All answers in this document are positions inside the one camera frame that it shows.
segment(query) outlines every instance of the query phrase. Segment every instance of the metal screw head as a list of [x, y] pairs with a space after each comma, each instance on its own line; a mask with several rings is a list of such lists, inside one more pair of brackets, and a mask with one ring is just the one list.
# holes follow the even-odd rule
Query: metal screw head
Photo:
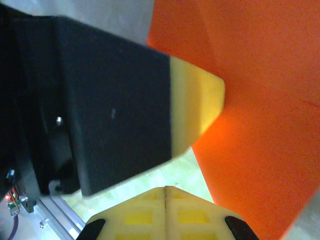
[[20, 199], [20, 202], [25, 202], [25, 201], [28, 201], [29, 198], [25, 193], [23, 193], [19, 196], [19, 199]]
[[6, 174], [6, 179], [8, 179], [9, 182], [14, 182], [15, 180], [15, 170], [9, 169], [8, 173]]
[[57, 185], [54, 190], [58, 193], [62, 193], [64, 191], [64, 186]]
[[58, 127], [61, 127], [63, 124], [64, 124], [64, 120], [62, 119], [62, 117], [58, 116], [55, 120], [55, 124], [58, 126]]
[[111, 110], [111, 118], [115, 119], [115, 117], [116, 117], [116, 109], [112, 108], [112, 110]]

